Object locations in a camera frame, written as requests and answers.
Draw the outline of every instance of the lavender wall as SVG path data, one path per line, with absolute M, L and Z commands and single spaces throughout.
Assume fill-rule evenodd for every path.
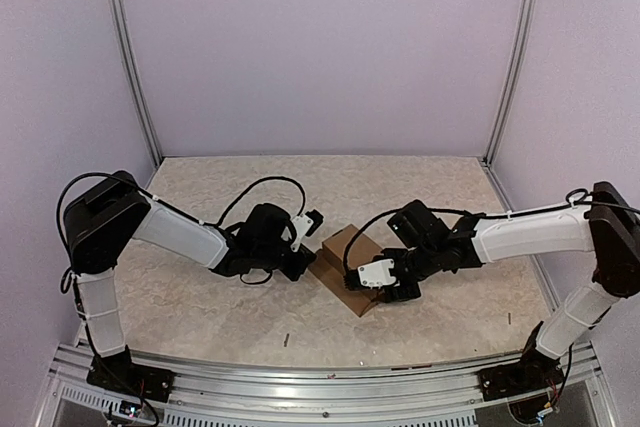
M 513 111 L 496 163 L 516 207 L 559 201 L 608 179 L 640 205 L 638 0 L 537 0 Z M 564 297 L 588 281 L 590 255 L 549 256 Z M 594 331 L 622 425 L 640 418 L 640 300 L 621 302 Z
M 167 155 L 480 155 L 519 3 L 125 0 Z
M 0 404 L 26 425 L 77 316 L 54 209 L 89 169 L 152 166 L 134 115 L 107 0 L 0 0 Z

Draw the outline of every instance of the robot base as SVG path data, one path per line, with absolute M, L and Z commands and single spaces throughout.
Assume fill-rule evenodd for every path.
M 127 348 L 112 357 L 94 357 L 87 383 L 112 392 L 166 403 L 174 377 L 175 374 L 167 369 L 134 364 Z
M 541 369 L 537 365 L 515 362 L 483 369 L 478 379 L 483 399 L 491 401 L 548 389 L 553 384 L 560 385 L 564 377 L 559 365 Z

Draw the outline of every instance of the wire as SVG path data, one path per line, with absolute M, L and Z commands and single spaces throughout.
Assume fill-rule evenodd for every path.
M 364 224 L 355 233 L 355 235 L 353 237 L 351 237 L 351 240 L 349 241 L 349 243 L 345 247 L 344 254 L 342 255 L 342 267 L 344 268 L 344 274 L 345 275 L 347 275 L 349 273 L 349 251 L 351 250 L 351 247 L 353 247 L 353 244 L 355 244 L 356 240 L 358 240 L 358 237 L 360 237 L 362 234 L 364 234 L 365 230 L 367 230 L 369 227 L 371 227 L 375 222 L 377 222 L 381 218 L 386 217 L 387 215 L 395 214 L 399 210 L 400 209 L 387 210 L 385 212 L 382 212 L 382 213 L 376 215 L 371 220 L 369 220 L 366 224 Z
M 133 390 L 131 387 L 129 387 L 126 383 L 124 383 L 120 377 L 118 377 L 116 374 L 114 374 L 111 369 L 109 369 L 109 367 L 107 367 L 105 365 L 105 363 L 102 361 L 102 357 L 100 356 L 100 354 L 98 354 L 98 351 L 96 350 L 96 346 L 93 344 L 93 340 L 91 339 L 91 333 L 89 332 L 89 327 L 87 326 L 87 324 L 85 324 L 84 326 L 84 330 L 87 334 L 87 341 L 89 342 L 89 347 L 91 348 L 91 351 L 93 352 L 93 356 L 96 359 L 96 362 L 100 364 L 100 368 L 104 369 L 105 372 L 107 372 L 107 374 L 109 374 L 118 384 L 120 384 L 121 387 L 123 387 L 127 392 L 129 392 L 131 395 L 133 395 L 134 397 L 140 399 L 141 403 L 143 404 L 143 406 L 147 406 L 149 407 L 149 410 L 151 410 L 151 413 L 153 414 L 154 417 L 154 423 L 151 425 L 151 427 L 158 427 L 158 425 L 160 425 L 160 417 L 158 416 L 158 412 L 156 411 L 156 409 L 153 407 L 153 405 L 151 405 L 149 403 L 149 401 L 147 399 L 145 399 L 144 397 L 139 396 L 135 390 Z
M 509 412 L 509 415 L 511 416 L 511 419 L 518 425 L 522 425 L 524 427 L 539 427 L 540 426 L 540 422 L 538 420 L 536 420 L 535 424 L 525 424 L 524 422 L 520 422 L 518 419 L 516 419 L 516 416 L 513 415 L 513 412 L 511 411 L 511 404 L 509 402 L 505 403 L 505 405 L 507 406 L 507 411 Z
M 569 360 L 567 361 L 567 372 L 564 374 L 562 385 L 560 386 L 560 390 L 558 390 L 558 395 L 556 395 L 556 401 L 553 404 L 554 406 L 557 405 L 558 401 L 560 400 L 560 396 L 562 395 L 562 392 L 564 392 L 564 388 L 567 385 L 567 380 L 569 379 L 569 373 L 571 372 L 572 362 L 573 362 L 573 344 L 571 344 L 571 346 L 569 347 Z
M 58 229 L 58 235 L 60 236 L 60 241 L 62 242 L 62 245 L 64 246 L 64 250 L 67 252 L 67 256 L 69 257 L 69 262 L 72 264 L 69 268 L 67 268 L 67 270 L 65 270 L 64 274 L 62 275 L 62 278 L 60 279 L 60 292 L 62 292 L 63 294 L 66 294 L 67 292 L 69 292 L 69 288 L 71 287 L 71 278 L 72 278 L 72 271 L 73 271 L 73 259 L 71 257 L 71 249 L 69 248 L 69 243 L 67 242 L 67 238 L 64 235 L 64 231 L 62 229 L 62 204 L 64 202 L 65 197 L 67 196 L 67 193 L 69 192 L 69 190 L 71 189 L 71 187 L 73 187 L 75 184 L 77 184 L 78 182 L 80 182 L 81 180 L 84 179 L 89 179 L 89 178 L 94 178 L 94 177 L 99 177 L 99 178 L 104 178 L 104 179 L 111 179 L 111 180 L 115 180 L 117 182 L 121 182 L 125 185 L 128 185 L 129 187 L 135 189 L 137 192 L 140 192 L 142 195 L 155 200 L 155 202 L 157 202 L 158 204 L 168 208 L 169 210 L 172 210 L 173 212 L 182 215 L 184 217 L 186 217 L 187 219 L 193 221 L 193 222 L 199 222 L 198 219 L 196 219 L 195 217 L 193 217 L 190 214 L 187 214 L 186 212 L 184 212 L 183 210 L 180 210 L 179 208 L 177 208 L 176 206 L 165 202 L 162 199 L 158 199 L 157 197 L 154 197 L 153 194 L 151 194 L 150 192 L 148 192 L 147 190 L 143 189 L 142 187 L 140 187 L 138 184 L 136 184 L 135 182 L 131 182 L 127 179 L 123 179 L 120 177 L 117 177 L 113 174 L 107 174 L 106 172 L 86 172 L 84 174 L 78 175 L 77 177 L 75 177 L 73 180 L 71 180 L 71 182 L 69 182 L 64 189 L 62 189 L 62 192 L 60 193 L 60 197 L 58 198 L 58 202 L 56 204 L 56 227 Z M 217 230 L 218 227 L 214 224 L 210 224 L 210 223 L 205 223 L 205 225 L 211 226 L 211 227 L 215 227 Z
M 460 217 L 474 217 L 478 215 L 478 214 L 473 214 L 468 210 L 460 210 L 460 209 L 443 209 L 439 207 L 428 207 L 428 209 L 431 212 L 434 212 L 436 214 L 453 214 L 453 215 L 459 215 Z
M 129 417 L 120 417 L 120 415 L 118 414 L 116 414 L 116 417 L 114 417 L 111 405 L 109 405 L 109 412 L 107 414 L 105 414 L 104 412 L 101 412 L 101 414 L 102 414 L 102 418 L 107 422 L 107 426 L 109 427 L 135 427 L 135 426 L 144 425 L 141 422 L 139 422 L 140 420 L 139 417 L 136 417 L 136 420 L 134 420 L 133 422 L 130 420 Z
M 67 267 L 67 270 L 62 274 L 62 278 L 60 279 L 60 292 L 64 295 L 69 292 L 71 288 L 71 282 L 73 281 L 73 267 Z
M 553 405 L 558 400 L 558 389 L 556 388 L 556 383 L 553 380 L 549 379 L 547 383 L 549 384 L 549 387 L 553 389 L 553 399 L 551 399 L 551 405 Z
M 262 285 L 262 284 L 266 284 L 271 280 L 271 277 L 273 277 L 273 271 L 270 270 L 264 279 L 259 280 L 257 282 L 247 282 L 242 277 L 244 277 L 244 274 L 240 275 L 240 282 L 242 282 L 245 285 Z
M 574 199 L 573 197 L 580 194 L 580 197 Z M 522 212 L 513 212 L 510 214 L 491 214 L 487 215 L 484 213 L 471 214 L 473 217 L 479 217 L 484 220 L 504 220 L 504 219 L 515 219 L 518 217 L 527 217 L 529 215 L 536 214 L 547 214 L 549 212 L 558 212 L 560 210 L 566 210 L 572 208 L 574 205 L 587 205 L 585 199 L 591 195 L 590 192 L 585 188 L 574 189 L 564 196 L 564 204 L 553 205 L 550 207 L 542 207 L 539 209 L 533 210 L 523 210 Z
M 635 207 L 629 207 L 628 205 L 620 205 L 613 204 L 611 202 L 600 202 L 599 200 L 585 200 L 581 202 L 576 202 L 577 205 L 593 205 L 593 206 L 601 206 L 601 207 L 609 207 L 611 209 L 625 210 L 627 212 L 632 212 L 634 214 L 640 215 L 640 209 Z
M 270 175 L 270 176 L 262 177 L 261 179 L 256 180 L 255 182 L 251 183 L 246 189 L 240 192 L 240 194 L 227 206 L 227 208 L 224 209 L 224 212 L 222 212 L 222 215 L 220 216 L 218 221 L 215 224 L 211 224 L 211 225 L 219 228 L 222 225 L 222 222 L 224 222 L 224 219 L 227 217 L 227 215 L 229 215 L 229 212 L 231 212 L 231 210 L 238 204 L 238 202 L 240 202 L 244 198 L 245 195 L 247 195 L 257 185 L 260 185 L 264 182 L 269 182 L 272 180 L 281 180 L 283 182 L 289 182 L 298 188 L 298 190 L 302 194 L 302 205 L 300 206 L 300 210 L 298 211 L 297 215 L 302 215 L 302 212 L 304 212 L 304 207 L 307 203 L 307 194 L 305 193 L 304 187 L 302 187 L 302 184 L 300 184 L 300 182 L 298 182 L 297 180 L 292 179 L 291 177 L 285 177 L 282 175 Z

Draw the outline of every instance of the brown box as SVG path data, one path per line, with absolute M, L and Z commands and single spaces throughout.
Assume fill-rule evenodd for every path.
M 353 313 L 362 317 L 379 303 L 379 290 L 351 291 L 344 286 L 342 254 L 357 231 L 355 226 L 348 225 L 322 242 L 322 248 L 316 252 L 318 258 L 309 266 L 309 270 Z M 349 269 L 357 269 L 370 263 L 381 250 L 382 247 L 366 234 L 362 234 L 349 251 Z

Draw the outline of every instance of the speckled floor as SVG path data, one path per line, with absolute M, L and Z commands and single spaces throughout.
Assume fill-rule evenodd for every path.
M 324 225 L 305 242 L 312 250 L 345 225 L 361 226 L 414 198 L 431 206 L 500 210 L 472 158 L 166 159 L 150 190 L 199 218 L 217 220 L 250 182 L 276 174 L 300 181 L 307 207 L 325 216 Z M 293 212 L 300 198 L 290 185 L 261 185 L 232 212 L 227 225 L 264 201 Z M 399 246 L 384 222 L 369 235 L 380 245 Z M 266 285 L 246 286 L 140 242 L 132 242 L 121 256 L 116 287 L 131 348 L 240 364 L 424 365 L 498 354 L 522 348 L 531 329 L 548 315 L 532 266 L 523 258 L 456 275 L 436 274 L 421 284 L 422 298 L 380 305 L 362 318 L 310 273 L 297 283 L 277 273 Z

